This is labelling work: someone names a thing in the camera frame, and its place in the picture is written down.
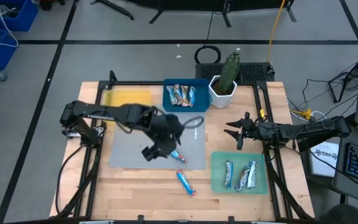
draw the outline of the yellow cable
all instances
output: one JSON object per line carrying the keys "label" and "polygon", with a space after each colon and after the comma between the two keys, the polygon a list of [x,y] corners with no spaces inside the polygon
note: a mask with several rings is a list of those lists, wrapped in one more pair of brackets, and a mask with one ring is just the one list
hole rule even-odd
{"label": "yellow cable", "polygon": [[272,52],[272,42],[274,38],[274,32],[276,30],[278,19],[280,18],[281,11],[283,10],[285,0],[281,3],[280,10],[278,11],[276,21],[274,22],[274,26],[272,29],[272,34],[270,35],[270,41],[268,42],[268,53],[267,53],[267,62],[270,62],[270,53]]}

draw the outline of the teal tray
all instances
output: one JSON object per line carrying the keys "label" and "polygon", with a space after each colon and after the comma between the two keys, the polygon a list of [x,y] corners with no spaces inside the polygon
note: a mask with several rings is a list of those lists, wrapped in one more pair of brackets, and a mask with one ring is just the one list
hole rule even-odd
{"label": "teal tray", "polygon": [[[234,187],[238,184],[241,171],[251,160],[257,161],[255,189],[245,187],[240,192],[236,192]],[[233,162],[232,187],[229,190],[224,186],[226,161]],[[219,193],[267,194],[264,156],[241,152],[213,152],[211,159],[211,187],[214,192]]]}

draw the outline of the wooden tabletop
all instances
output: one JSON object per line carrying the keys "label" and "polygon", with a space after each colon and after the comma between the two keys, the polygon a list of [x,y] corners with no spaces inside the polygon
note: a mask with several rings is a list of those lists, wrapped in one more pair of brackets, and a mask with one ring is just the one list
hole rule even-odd
{"label": "wooden tabletop", "polygon": [[[78,99],[86,103],[94,103],[97,86],[97,82],[82,83]],[[152,103],[160,105],[162,102],[162,86],[114,86],[113,88],[117,90],[149,89],[152,94]],[[283,83],[268,83],[268,93],[275,122],[290,124],[291,116]],[[260,98],[264,107],[261,91]],[[211,190],[212,152],[262,153],[262,143],[251,139],[245,139],[242,150],[237,151],[236,141],[223,132],[223,129],[231,128],[225,125],[226,122],[237,121],[244,117],[246,111],[250,112],[252,119],[256,119],[257,110],[251,86],[238,86],[228,106],[223,109],[210,106],[206,112],[206,170],[186,170],[185,172],[189,183],[197,191],[194,198],[187,195],[176,177],[175,170],[109,167],[114,136],[114,128],[109,125],[104,136],[92,219],[136,220],[138,215],[144,215],[145,220],[225,221],[228,216],[234,216],[237,221],[274,220],[270,192],[266,195],[217,194]],[[68,140],[63,160],[78,148],[79,141],[79,138]],[[82,150],[75,155],[63,171],[60,181],[60,209],[67,204],[77,190],[84,154],[85,150]],[[309,215],[314,216],[299,154],[289,149],[282,149],[281,155],[289,191],[303,209]],[[279,189],[277,187],[276,189],[280,213],[285,217],[283,197]],[[85,214],[87,199],[88,191],[84,193],[81,215]],[[53,205],[50,215],[55,214]]]}

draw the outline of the potted cactus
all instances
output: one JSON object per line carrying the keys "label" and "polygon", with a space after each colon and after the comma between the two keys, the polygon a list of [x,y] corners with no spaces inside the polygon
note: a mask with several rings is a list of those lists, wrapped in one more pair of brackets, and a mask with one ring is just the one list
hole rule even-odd
{"label": "potted cactus", "polygon": [[215,75],[209,83],[209,97],[211,104],[223,108],[231,102],[237,88],[235,79],[240,70],[240,56],[238,52],[230,54],[224,63],[222,74]]}

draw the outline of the gray floor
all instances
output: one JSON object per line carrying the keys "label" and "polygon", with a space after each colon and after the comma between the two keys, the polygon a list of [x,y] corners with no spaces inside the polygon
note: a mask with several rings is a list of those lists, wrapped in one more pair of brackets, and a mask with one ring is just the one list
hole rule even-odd
{"label": "gray floor", "polygon": [[[68,32],[68,40],[165,40],[205,39],[210,12],[164,12],[150,25],[156,10],[112,0],[131,11],[130,21],[102,4],[90,6],[80,0]],[[52,11],[40,11],[31,30],[15,35],[20,40],[59,40],[73,0],[55,4]],[[346,0],[358,26],[358,0]],[[214,15],[210,39],[268,40],[277,9],[233,12],[232,28],[222,16]],[[279,40],[356,40],[339,0],[296,0],[292,23],[283,12],[277,26]],[[264,62],[267,45],[216,45],[222,57],[240,48],[243,62]],[[64,105],[78,96],[81,82],[108,78],[113,69],[119,80],[163,80],[193,78],[194,52],[200,45],[64,45],[40,115],[34,138],[14,192],[5,222],[47,218],[53,202],[58,170],[66,140],[60,134],[58,119]],[[8,79],[0,82],[0,204],[22,147],[56,45],[21,45],[6,69]],[[211,62],[213,52],[200,53],[202,62]],[[358,45],[274,45],[272,65],[276,81],[284,82],[287,96],[303,102],[301,91],[306,78],[329,80],[358,60]],[[309,96],[327,89],[326,83],[310,83]],[[353,92],[345,92],[344,99]],[[339,115],[352,103],[335,109]],[[310,108],[327,112],[335,104],[326,94],[310,103]],[[354,112],[352,107],[345,115]],[[310,184],[317,216],[339,203],[339,195]],[[358,207],[358,201],[349,203]]]}

